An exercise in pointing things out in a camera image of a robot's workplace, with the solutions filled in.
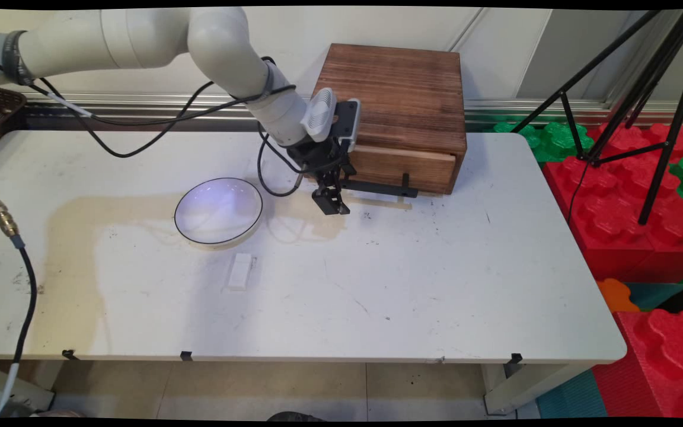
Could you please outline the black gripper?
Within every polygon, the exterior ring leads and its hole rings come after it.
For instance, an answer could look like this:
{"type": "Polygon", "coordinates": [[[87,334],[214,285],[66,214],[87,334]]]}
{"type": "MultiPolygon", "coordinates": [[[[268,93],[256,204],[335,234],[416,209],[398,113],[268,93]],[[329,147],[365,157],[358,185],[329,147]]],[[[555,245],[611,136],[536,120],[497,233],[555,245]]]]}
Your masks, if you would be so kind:
{"type": "Polygon", "coordinates": [[[288,146],[286,153],[298,165],[295,189],[304,176],[311,176],[319,182],[319,189],[312,192],[312,200],[325,215],[347,215],[350,209],[341,196],[340,173],[344,177],[357,175],[349,156],[345,156],[345,143],[338,138],[328,137],[317,142],[310,137],[288,146]]]}

